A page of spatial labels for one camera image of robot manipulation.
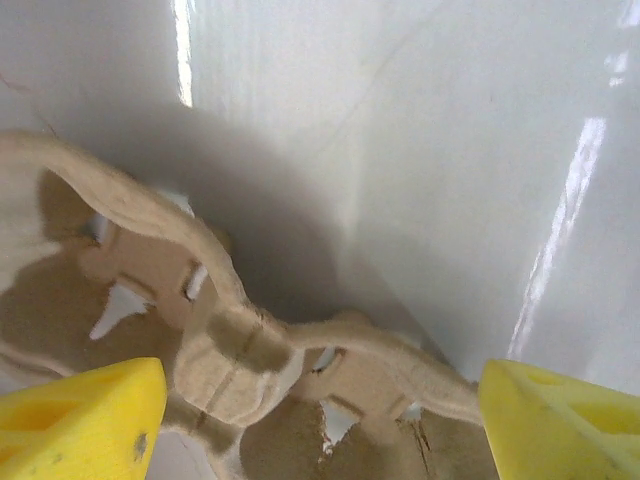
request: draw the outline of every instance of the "glossy white surface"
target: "glossy white surface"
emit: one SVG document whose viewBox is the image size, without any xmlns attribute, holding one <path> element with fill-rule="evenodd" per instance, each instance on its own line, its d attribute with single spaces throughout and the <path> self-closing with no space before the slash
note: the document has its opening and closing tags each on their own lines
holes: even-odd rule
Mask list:
<svg viewBox="0 0 640 480">
<path fill-rule="evenodd" d="M 638 0 L 6 0 L 0 73 L 29 91 L 0 85 L 0 127 L 189 194 L 291 321 L 354 305 L 470 378 L 509 357 L 640 394 L 639 23 Z"/>
</svg>

